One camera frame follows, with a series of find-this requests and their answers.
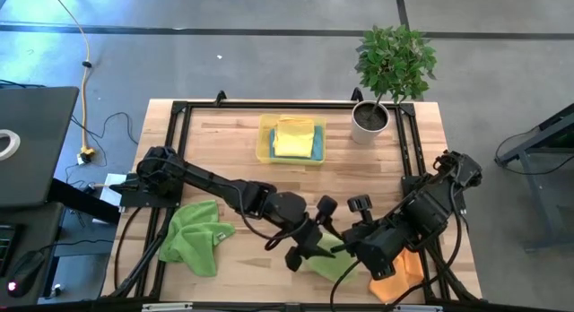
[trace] green towel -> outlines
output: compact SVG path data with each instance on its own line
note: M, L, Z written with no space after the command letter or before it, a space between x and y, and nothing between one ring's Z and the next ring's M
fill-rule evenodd
M235 232L229 223L218 221L214 200L177 210L171 218L168 236L161 244L160 260L184 262L198 276L217 275L213 248Z
M332 247L342 245L343 241L331 235L330 233L323 233L323 237L318 242L318 246L326 250ZM336 282L344 271L354 263L351 255L346 250L340 251L335 254L335 258L313 256L305 260L305 264L319 275L325 277L331 282ZM357 269L352 270L347 277L344 278L343 283L351 281L357 273Z

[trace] wooden table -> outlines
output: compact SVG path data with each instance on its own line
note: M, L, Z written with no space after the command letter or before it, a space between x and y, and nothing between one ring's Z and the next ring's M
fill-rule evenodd
M151 146L163 145L173 100L151 100L135 156L135 164ZM434 159L447 149L440 119L439 106L432 102L414 103L425 164L434 172ZM255 155L259 115L264 113L302 114L325 117L326 160L320 167L268 165ZM179 120L173 145L177 148ZM404 121L407 142L412 149L408 121ZM332 196L339 207L334 214L335 227L348 229L359 214L349 212L346 200L354 195L369 194L373 202L373 216L384 215L402 198L400 178L403 176L401 154L395 117L376 139L374 145L358 145L350 138L350 110L278 110L278 109L194 109L188 134L185 159L229 179L242 178L272 183L279 191L292 191L305 198L311 216L317 212L317 201L322 195ZM416 164L412 160L413 170ZM294 242L284 240L281 245L265 251L265 240L251 233L239 215L223 200L191 186L185 186L182 204L216 199L220 220L232 223L236 234L223 241L214 251L218 275L213 278L195 276L184 264L167 264L161 291L162 300L225 301L225 302L314 302L327 303L333 283L310 271L305 265L296 273L285 266L284 255ZM122 281L140 258L145 232L150 217L149 209L142 209L130 226L119 258L118 274ZM116 240L131 212L122 215ZM253 224L262 232L273 235L275 227L265 221ZM451 221L441 237L445 257L450 257L456 239L456 224ZM102 294L113 291L114 253L109 259L107 277ZM156 258L151 263L145 293L152 286ZM370 294L370 274L362 264L358 277L339 287L336 303L379 303ZM473 254L466 233L452 269L460 281L475 296L480 287L474 267ZM404 302L422 302L418 290Z

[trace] potted plant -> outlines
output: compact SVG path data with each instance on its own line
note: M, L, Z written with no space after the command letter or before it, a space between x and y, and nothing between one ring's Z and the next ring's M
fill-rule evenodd
M427 47L419 31L405 26L379 29L373 26L357 48L361 84L374 92L376 101L365 100L352 110L351 137L356 143L370 143L388 124L388 111L379 104L385 94L395 103L407 98L419 99L429 84L422 77L426 73L435 79L432 69L437 63L434 48Z

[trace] yellow plastic bin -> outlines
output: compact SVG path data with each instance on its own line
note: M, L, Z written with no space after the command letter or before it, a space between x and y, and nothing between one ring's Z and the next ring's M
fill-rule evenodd
M307 160L307 159L282 159L282 158L271 158L269 156L269 134L272 128L276 128L277 121L279 117L291 117L291 118L302 118L302 119L312 119L315 126L321 126L323 129L323 159L322 160ZM259 136L257 138L256 156L257 158L265 164L270 163L282 163L282 164L295 164L295 165L321 165L325 161L326 157L326 120L322 117L305 117L305 116L293 116L293 115L275 115L275 114L264 114L259 118Z

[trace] concrete floor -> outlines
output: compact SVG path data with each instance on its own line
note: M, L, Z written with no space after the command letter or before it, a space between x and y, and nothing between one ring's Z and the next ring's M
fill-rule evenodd
M395 0L64 1L90 25L361 30L373 23L398 24ZM414 29L484 32L573 32L570 2L405 0ZM7 0L0 21L71 23L54 0ZM90 35L89 40L95 64L87 90L89 127L97 132L108 115L125 111L139 136L150 98L205 98L226 90L238 99L346 100L359 82L353 70L357 38ZM541 236L542 223L526 180L497 168L492 158L504 138L574 100L574 41L435 39L432 46L438 51L439 79L424 97L440 104L449 147L467 152L484 168L483 184L465 196L483 296L496 303L572 310L574 253L571 248L524 252L525 241ZM77 86L84 53L77 34L0 32L0 78ZM81 115L79 107L75 114ZM132 168L135 146L125 124L121 117L110 120L100 142L109 165L74 168L71 181L101 182L108 172ZM58 178L74 163L79 147L80 130L71 126ZM564 167L545 183L560 184L556 177L568 181L573 168ZM81 282L67 286L62 299L98 295L107 257L98 259L104 262L98 263L101 273L90 269ZM57 279L65 283L66 270L58 271Z

